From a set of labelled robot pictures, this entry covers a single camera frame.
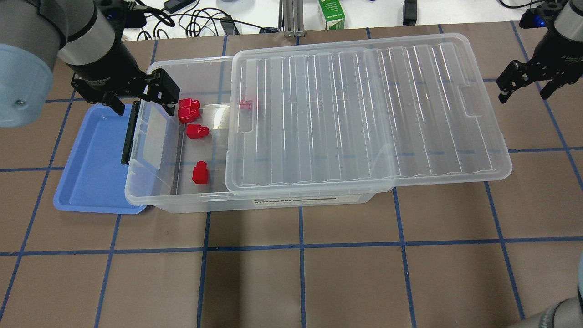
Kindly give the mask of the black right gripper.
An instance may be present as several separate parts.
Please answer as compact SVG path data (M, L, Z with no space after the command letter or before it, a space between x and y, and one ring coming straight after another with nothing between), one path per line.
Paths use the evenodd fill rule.
M496 79L498 100L506 104L512 94L533 82L548 81L540 91L543 100L582 76L581 40L571 40L556 30L547 30L535 47L529 62L511 61Z

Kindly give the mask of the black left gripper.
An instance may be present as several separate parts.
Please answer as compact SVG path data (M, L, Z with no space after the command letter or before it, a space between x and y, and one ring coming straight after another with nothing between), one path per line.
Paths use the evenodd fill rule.
M86 65L71 65L71 85L89 103L100 103L123 116L125 104L118 96L135 96L154 102L169 116L175 115L180 88L162 68L144 73L121 40L115 40L102 58Z

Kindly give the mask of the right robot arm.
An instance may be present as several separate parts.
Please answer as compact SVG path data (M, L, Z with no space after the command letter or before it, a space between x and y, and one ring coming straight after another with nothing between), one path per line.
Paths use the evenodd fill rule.
M521 319L512 328L582 326L582 2L527 7L512 23L523 58L496 83L520 118L515 167L486 191Z

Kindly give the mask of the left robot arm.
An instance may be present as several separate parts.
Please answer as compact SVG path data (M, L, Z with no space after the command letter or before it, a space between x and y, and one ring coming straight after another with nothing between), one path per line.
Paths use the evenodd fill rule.
M57 59L74 72L71 85L88 103L123 115L120 96L154 102L175 114L180 89L164 69L143 72L122 42L129 13L162 10L137 0L3 0L1 2L1 126L37 120L52 89Z

